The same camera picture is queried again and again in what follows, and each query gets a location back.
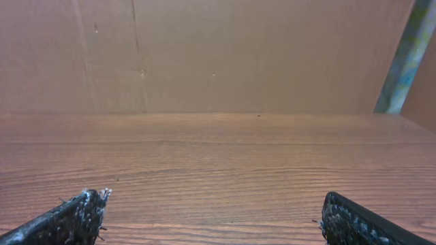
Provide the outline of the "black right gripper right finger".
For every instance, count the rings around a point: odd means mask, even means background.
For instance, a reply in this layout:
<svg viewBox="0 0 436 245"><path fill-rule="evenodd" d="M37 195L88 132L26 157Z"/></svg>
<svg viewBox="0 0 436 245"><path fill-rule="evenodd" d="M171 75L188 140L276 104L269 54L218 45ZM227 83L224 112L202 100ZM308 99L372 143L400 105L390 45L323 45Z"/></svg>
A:
<svg viewBox="0 0 436 245"><path fill-rule="evenodd" d="M328 245L435 245L336 192L326 194L318 227Z"/></svg>

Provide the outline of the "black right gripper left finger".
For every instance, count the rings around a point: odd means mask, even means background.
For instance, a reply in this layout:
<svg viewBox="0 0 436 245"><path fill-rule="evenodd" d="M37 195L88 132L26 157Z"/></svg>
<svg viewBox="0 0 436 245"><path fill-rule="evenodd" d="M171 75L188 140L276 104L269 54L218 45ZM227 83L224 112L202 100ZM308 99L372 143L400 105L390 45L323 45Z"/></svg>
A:
<svg viewBox="0 0 436 245"><path fill-rule="evenodd" d="M71 199L1 235L1 245L94 245L100 238L112 190L85 189Z"/></svg>

